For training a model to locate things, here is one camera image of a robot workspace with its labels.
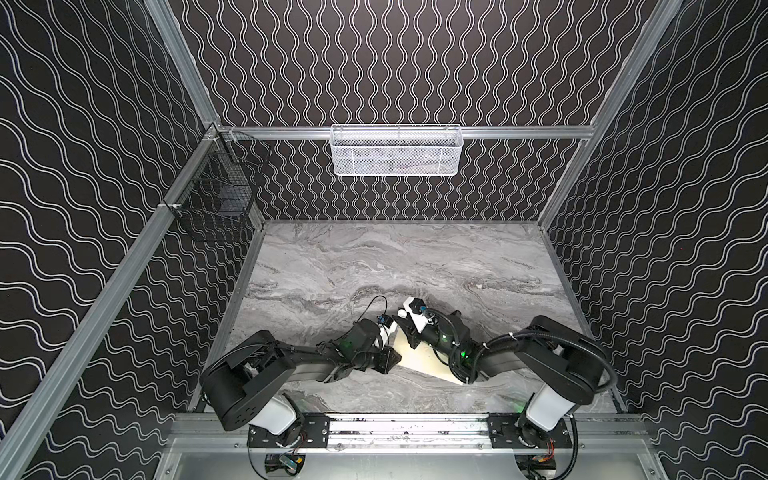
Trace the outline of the cream envelope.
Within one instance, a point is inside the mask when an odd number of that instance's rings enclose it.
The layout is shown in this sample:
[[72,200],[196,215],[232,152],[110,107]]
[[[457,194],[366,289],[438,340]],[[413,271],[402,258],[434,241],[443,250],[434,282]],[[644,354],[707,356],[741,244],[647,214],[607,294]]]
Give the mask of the cream envelope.
[[417,348],[412,349],[405,334],[401,330],[398,330],[394,336],[392,346],[401,356],[401,360],[397,364],[398,367],[403,367],[455,385],[461,385],[461,382],[456,379],[450,369],[435,356],[434,350],[427,344],[421,343]]

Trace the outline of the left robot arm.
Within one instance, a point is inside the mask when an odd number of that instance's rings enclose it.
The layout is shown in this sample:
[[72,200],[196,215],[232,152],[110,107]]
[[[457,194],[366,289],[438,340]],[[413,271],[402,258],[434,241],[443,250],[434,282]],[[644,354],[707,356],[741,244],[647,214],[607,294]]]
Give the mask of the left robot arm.
[[333,383],[368,369],[389,373],[401,360],[390,345],[396,329],[389,315],[359,319],[315,347],[287,344],[260,330],[204,370],[201,390],[224,430],[233,431],[272,412],[269,404],[286,383]]

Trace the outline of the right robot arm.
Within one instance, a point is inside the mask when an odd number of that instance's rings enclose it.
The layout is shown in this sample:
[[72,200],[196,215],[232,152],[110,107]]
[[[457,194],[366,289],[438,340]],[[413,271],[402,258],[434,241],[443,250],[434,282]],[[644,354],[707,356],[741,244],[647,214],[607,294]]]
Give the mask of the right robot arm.
[[396,320],[415,349],[427,345],[458,382],[472,385],[501,373],[528,369],[542,382],[524,406],[518,429],[543,435],[563,417],[611,388],[617,373],[606,353],[585,335],[543,315],[517,332],[485,342],[473,339],[461,313],[443,313],[414,298]]

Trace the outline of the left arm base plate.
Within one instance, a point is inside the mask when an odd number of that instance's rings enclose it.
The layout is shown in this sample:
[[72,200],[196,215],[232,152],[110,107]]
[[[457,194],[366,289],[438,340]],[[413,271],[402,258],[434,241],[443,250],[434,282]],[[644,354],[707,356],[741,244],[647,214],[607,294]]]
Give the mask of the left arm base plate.
[[311,413],[296,420],[279,435],[250,426],[247,444],[252,449],[324,449],[328,445],[330,423],[328,416]]

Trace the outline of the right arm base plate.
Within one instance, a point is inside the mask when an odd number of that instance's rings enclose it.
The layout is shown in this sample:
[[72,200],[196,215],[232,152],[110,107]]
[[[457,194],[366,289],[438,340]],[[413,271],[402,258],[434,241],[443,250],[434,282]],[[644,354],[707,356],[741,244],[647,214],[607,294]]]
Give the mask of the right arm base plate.
[[568,449],[573,446],[568,425],[561,418],[551,431],[527,420],[522,413],[490,414],[486,419],[494,449]]

